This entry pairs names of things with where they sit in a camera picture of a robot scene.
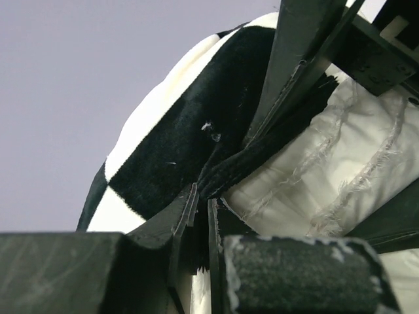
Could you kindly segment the black white checkered pillowcase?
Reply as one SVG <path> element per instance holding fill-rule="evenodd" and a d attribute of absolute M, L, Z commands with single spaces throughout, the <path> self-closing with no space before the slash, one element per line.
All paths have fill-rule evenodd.
<path fill-rule="evenodd" d="M 192 47 L 125 122 L 96 173 L 77 229 L 129 233 L 188 184 L 212 197 L 259 104 L 278 15 Z"/>

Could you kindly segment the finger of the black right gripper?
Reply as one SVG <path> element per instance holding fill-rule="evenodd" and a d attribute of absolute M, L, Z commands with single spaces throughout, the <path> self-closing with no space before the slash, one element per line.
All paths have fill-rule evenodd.
<path fill-rule="evenodd" d="M 348 232 L 365 240 L 379 254 L 418 248 L 418 181 Z"/>

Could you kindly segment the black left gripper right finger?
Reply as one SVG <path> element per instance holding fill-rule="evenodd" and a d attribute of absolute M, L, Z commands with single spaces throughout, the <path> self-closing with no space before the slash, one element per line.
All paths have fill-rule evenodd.
<path fill-rule="evenodd" d="M 263 237 L 208 202 L 214 313 L 400 313 L 383 265 L 356 238 Z"/>

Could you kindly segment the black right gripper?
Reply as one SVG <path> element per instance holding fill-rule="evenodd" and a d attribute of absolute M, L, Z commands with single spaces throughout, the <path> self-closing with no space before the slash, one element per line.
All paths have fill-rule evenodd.
<path fill-rule="evenodd" d="M 372 22 L 362 1 L 282 1 L 247 147 L 299 102 L 331 62 L 374 96 L 393 88 L 418 104 L 418 1 L 385 1 Z"/>

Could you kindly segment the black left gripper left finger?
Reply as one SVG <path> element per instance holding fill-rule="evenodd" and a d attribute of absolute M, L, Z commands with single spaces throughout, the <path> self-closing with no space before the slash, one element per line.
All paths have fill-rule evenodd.
<path fill-rule="evenodd" d="M 133 232 L 1 235 L 2 313 L 188 313 L 199 195 Z"/>

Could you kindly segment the white pillow insert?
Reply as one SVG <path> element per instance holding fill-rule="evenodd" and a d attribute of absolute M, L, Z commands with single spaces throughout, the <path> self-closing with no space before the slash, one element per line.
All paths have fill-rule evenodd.
<path fill-rule="evenodd" d="M 343 236 L 418 178 L 418 109 L 336 66 L 324 111 L 218 201 L 263 236 Z"/>

